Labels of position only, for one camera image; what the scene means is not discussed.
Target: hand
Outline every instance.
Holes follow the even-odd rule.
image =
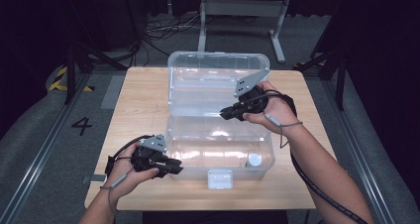
[[[131,145],[119,156],[119,158],[130,158],[138,146],[139,143]],[[117,180],[125,173],[127,174],[125,179],[112,189],[111,196],[114,200],[118,200],[120,197],[129,194],[137,187],[137,185],[153,178],[158,173],[158,168],[151,168],[145,171],[135,172],[133,170],[133,165],[131,164],[130,159],[120,159],[115,161],[112,172],[104,186],[111,186],[115,180]]]
[[[263,91],[266,90],[276,90],[268,81],[263,81],[259,83],[259,87],[262,88]],[[293,124],[298,122],[296,116],[294,116],[293,112],[291,111],[290,107],[287,105],[285,101],[283,101],[279,97],[270,97],[268,100],[268,104],[266,105],[264,112],[262,113],[244,113],[244,119],[251,122],[265,126],[267,129],[271,130],[277,134],[283,134],[287,137],[287,132],[289,128],[278,128],[272,122],[270,122],[265,116],[265,114],[270,114],[273,116],[277,121],[281,124]]]

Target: person's right hand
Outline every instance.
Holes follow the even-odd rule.
[[[268,81],[263,81],[259,83],[259,87],[263,90],[276,90]],[[268,99],[268,104],[266,105],[264,111],[262,113],[244,113],[244,119],[251,122],[265,126],[267,129],[271,130],[274,133],[282,134],[287,137],[287,130],[288,128],[282,128],[280,130],[279,127],[275,126],[271,121],[269,121],[265,114],[269,114],[274,117],[277,121],[281,124],[293,124],[298,122],[296,116],[294,116],[293,112],[291,111],[290,107],[287,105],[285,101],[283,101],[279,97],[270,97]]]

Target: plastic box lid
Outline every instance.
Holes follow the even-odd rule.
[[[169,57],[166,155],[184,167],[173,178],[207,179],[212,170],[229,170],[233,179],[257,179],[271,168],[270,131],[219,115],[238,101],[238,79],[268,68],[261,54],[176,52]]]

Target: human arm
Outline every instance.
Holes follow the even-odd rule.
[[[130,157],[138,145],[137,143],[128,147],[120,155],[120,158]],[[153,178],[157,173],[158,168],[135,172],[130,159],[115,161],[112,172],[103,185],[104,188],[101,188],[98,194],[96,194],[79,223],[114,223],[115,211],[120,197],[129,194],[137,185]],[[127,176],[119,184],[114,188],[108,188],[117,179],[124,177],[125,174]]]
[[[269,82],[260,84],[262,90],[276,90]],[[265,114],[271,115],[281,124],[296,124],[279,128],[269,121]],[[332,199],[363,218],[373,223],[368,205],[351,177],[336,160],[319,144],[312,134],[292,113],[290,107],[282,99],[271,97],[264,113],[244,114],[244,119],[265,126],[271,131],[287,138],[290,151],[301,169],[315,185]],[[355,223],[309,188],[317,209],[326,223]]]

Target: black number on floor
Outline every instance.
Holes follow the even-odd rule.
[[[71,127],[81,128],[80,136],[83,136],[84,129],[92,127],[92,125],[87,124],[88,122],[89,122],[89,118],[84,117],[84,118],[80,119],[79,121],[75,122],[73,125],[71,125]]]

